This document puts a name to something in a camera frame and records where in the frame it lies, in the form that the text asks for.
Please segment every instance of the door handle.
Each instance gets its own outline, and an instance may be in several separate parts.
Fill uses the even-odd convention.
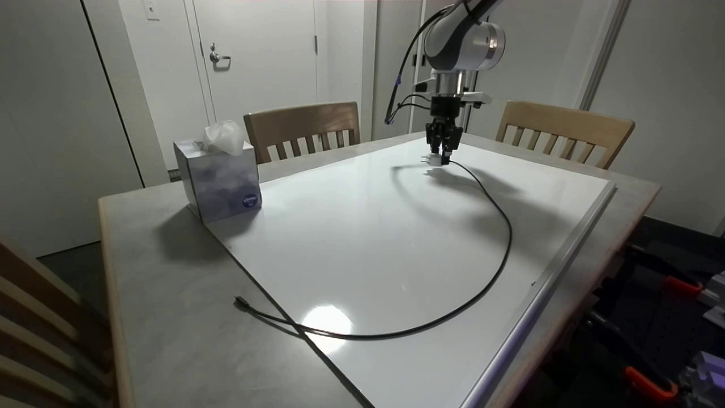
[[[216,46],[213,44],[210,46],[210,52],[208,52],[208,62],[213,67],[215,72],[224,72],[230,69],[230,58],[229,55],[216,55]]]

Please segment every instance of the tissue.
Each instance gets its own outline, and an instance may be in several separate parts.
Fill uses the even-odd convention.
[[[205,150],[222,150],[229,157],[239,157],[244,145],[248,145],[244,132],[233,120],[215,123],[204,127],[204,145]]]
[[[258,212],[254,145],[236,123],[205,127],[204,140],[174,143],[182,191],[201,222]]]

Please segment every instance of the tissue box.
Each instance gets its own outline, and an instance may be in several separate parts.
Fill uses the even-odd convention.
[[[187,203],[197,208],[201,222],[258,212],[263,205],[254,147],[230,157],[201,140],[174,143],[178,173]]]

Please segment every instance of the black cable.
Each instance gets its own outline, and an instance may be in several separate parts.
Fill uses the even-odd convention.
[[[316,330],[316,326],[306,326],[306,324],[299,324],[295,320],[282,320],[282,317],[276,317],[276,315],[266,315],[258,309],[254,309],[251,303],[246,303],[241,297],[236,297],[233,307],[237,307],[239,311],[246,311],[248,315],[258,317],[258,320],[272,320],[272,323],[279,323],[279,324],[290,324],[295,326],[297,332],[306,332],[306,334],[312,334],[312,335],[325,335],[325,337],[340,337],[340,340],[389,340],[389,337],[402,337],[402,335],[412,335],[412,334],[420,334],[420,332],[428,332],[442,323],[447,323],[451,317],[460,315],[461,311],[466,311],[468,307],[472,307],[478,300],[481,300],[491,289],[494,283],[498,282],[500,273],[504,271],[504,263],[510,259],[510,251],[512,251],[512,245],[514,245],[514,226],[510,222],[510,218],[504,215],[504,212],[498,206],[498,203],[487,192],[487,188],[481,187],[481,181],[461,164],[458,161],[451,161],[452,165],[461,169],[475,184],[478,188],[481,191],[481,196],[494,205],[494,208],[500,213],[503,222],[504,222],[504,229],[506,229],[506,239],[504,239],[504,250],[503,250],[503,257],[500,257],[500,263],[494,273],[494,276],[471,297],[466,300],[464,303],[460,303],[458,309],[447,311],[445,315],[442,317],[435,317],[425,324],[419,324],[419,326],[410,326],[410,330],[400,330],[400,332],[386,332],[386,334],[336,334],[336,332],[325,332],[325,330]]]
[[[394,80],[394,85],[391,85],[391,90],[389,90],[389,99],[386,99],[386,109],[384,109],[384,126],[389,126],[391,118],[394,118],[391,105],[394,105],[394,97],[395,97],[395,93],[398,93],[398,87],[400,87],[400,80],[402,80],[402,70],[406,70],[406,62],[407,62],[407,58],[410,58],[410,51],[412,51],[413,42],[425,31],[428,25],[433,25],[436,18],[442,18],[447,9],[435,12],[435,13],[412,35],[412,42],[410,42],[410,46],[407,46],[407,51],[406,51],[406,55],[402,55],[398,76],[395,76],[395,80]]]

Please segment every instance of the chair backrest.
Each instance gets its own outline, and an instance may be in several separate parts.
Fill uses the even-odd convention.
[[[632,120],[547,105],[510,102],[503,112],[495,140],[566,161],[609,169],[632,129]]]
[[[244,127],[258,164],[272,161],[268,147],[276,150],[279,158],[287,158],[285,145],[290,145],[291,157],[300,157],[302,150],[312,155],[316,147],[331,150],[359,143],[356,102],[246,114]]]
[[[114,405],[105,320],[0,243],[0,405]]]

